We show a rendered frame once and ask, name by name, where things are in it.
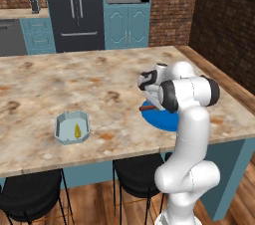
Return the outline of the teal tall cupboard run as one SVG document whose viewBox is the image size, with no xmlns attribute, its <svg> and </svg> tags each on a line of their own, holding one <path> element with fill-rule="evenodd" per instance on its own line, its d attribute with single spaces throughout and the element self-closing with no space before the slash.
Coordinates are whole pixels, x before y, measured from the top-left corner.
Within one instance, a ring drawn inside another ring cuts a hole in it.
<svg viewBox="0 0 255 225">
<path fill-rule="evenodd" d="M 104 0 L 106 49 L 146 47 L 150 6 L 150 0 L 148 3 L 139 4 L 108 4 Z"/>
</svg>

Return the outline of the black bar stool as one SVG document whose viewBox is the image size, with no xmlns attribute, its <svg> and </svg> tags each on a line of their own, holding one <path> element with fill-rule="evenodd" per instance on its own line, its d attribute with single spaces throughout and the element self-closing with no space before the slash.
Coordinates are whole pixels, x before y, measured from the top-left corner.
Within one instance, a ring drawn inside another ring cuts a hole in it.
<svg viewBox="0 0 255 225">
<path fill-rule="evenodd" d="M 0 185 L 0 210 L 10 225 L 13 221 L 32 225 L 59 203 L 64 225 L 68 225 L 60 196 L 61 183 L 64 183 L 69 211 L 73 214 L 63 168 L 7 177 L 4 186 Z"/>
<path fill-rule="evenodd" d="M 151 198 L 159 193 L 154 182 L 155 171 L 164 164 L 159 153 L 117 159 L 113 161 L 113 176 L 120 182 L 120 190 L 146 200 L 148 214 Z"/>
</svg>

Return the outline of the grey dishwasher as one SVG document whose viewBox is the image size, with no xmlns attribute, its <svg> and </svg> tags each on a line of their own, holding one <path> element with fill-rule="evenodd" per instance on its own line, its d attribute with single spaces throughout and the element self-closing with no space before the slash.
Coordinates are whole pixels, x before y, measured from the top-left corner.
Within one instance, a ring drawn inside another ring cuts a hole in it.
<svg viewBox="0 0 255 225">
<path fill-rule="evenodd" d="M 0 20 L 0 57 L 27 54 L 23 33 L 18 19 Z"/>
</svg>

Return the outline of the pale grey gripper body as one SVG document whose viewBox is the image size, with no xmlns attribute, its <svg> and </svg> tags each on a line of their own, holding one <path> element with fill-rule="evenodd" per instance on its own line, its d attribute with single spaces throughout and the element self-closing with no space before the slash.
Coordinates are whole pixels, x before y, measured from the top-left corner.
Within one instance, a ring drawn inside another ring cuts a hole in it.
<svg viewBox="0 0 255 225">
<path fill-rule="evenodd" d="M 146 99 L 153 104 L 158 110 L 164 111 L 164 107 L 160 104 L 157 92 L 145 91 L 144 96 Z"/>
</svg>

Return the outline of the teal kitchen island base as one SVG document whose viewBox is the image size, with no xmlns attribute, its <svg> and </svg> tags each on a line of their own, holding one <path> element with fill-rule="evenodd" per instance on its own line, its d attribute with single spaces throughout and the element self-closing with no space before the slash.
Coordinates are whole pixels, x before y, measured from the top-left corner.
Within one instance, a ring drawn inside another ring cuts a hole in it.
<svg viewBox="0 0 255 225">
<path fill-rule="evenodd" d="M 62 168 L 70 187 L 112 179 L 112 161 L 174 148 L 173 139 L 163 143 L 123 139 L 88 139 L 62 145 L 53 137 L 0 139 L 0 183 L 6 177 Z M 210 218 L 225 217 L 248 163 L 255 151 L 255 138 L 221 141 L 208 146 L 206 158 L 221 172 L 219 185 L 201 197 Z"/>
</svg>

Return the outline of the pale grey tupperware container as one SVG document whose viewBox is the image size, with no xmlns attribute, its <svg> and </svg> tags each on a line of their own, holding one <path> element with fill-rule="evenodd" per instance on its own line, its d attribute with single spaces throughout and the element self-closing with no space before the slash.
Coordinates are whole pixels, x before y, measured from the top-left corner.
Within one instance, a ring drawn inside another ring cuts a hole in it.
<svg viewBox="0 0 255 225">
<path fill-rule="evenodd" d="M 75 138 L 75 125 L 79 125 L 82 135 Z M 55 138 L 63 144 L 74 144 L 84 142 L 90 136 L 89 115 L 83 111 L 62 112 L 56 117 Z"/>
</svg>

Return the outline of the large blue plate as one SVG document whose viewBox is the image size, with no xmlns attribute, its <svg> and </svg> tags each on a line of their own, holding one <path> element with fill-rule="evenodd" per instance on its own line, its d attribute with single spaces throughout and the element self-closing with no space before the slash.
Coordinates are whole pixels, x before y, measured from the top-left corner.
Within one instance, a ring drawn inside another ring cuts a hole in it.
<svg viewBox="0 0 255 225">
<path fill-rule="evenodd" d="M 160 111 L 158 109 L 144 110 L 142 117 L 154 127 L 166 131 L 177 131 L 178 113 L 169 111 Z"/>
</svg>

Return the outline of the black fridge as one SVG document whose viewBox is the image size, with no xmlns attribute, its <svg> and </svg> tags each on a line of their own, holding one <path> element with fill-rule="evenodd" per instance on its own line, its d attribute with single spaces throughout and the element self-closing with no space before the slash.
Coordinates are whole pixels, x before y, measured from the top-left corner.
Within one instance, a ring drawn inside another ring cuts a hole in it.
<svg viewBox="0 0 255 225">
<path fill-rule="evenodd" d="M 105 48 L 103 0 L 48 0 L 56 51 Z"/>
</svg>

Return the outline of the teal drawer cabinet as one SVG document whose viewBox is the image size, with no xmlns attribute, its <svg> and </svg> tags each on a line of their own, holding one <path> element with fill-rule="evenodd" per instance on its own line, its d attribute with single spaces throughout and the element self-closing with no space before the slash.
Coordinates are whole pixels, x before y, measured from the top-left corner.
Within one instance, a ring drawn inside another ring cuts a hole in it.
<svg viewBox="0 0 255 225">
<path fill-rule="evenodd" d="M 29 55 L 55 54 L 55 40 L 49 18 L 21 18 L 20 24 Z"/>
</svg>

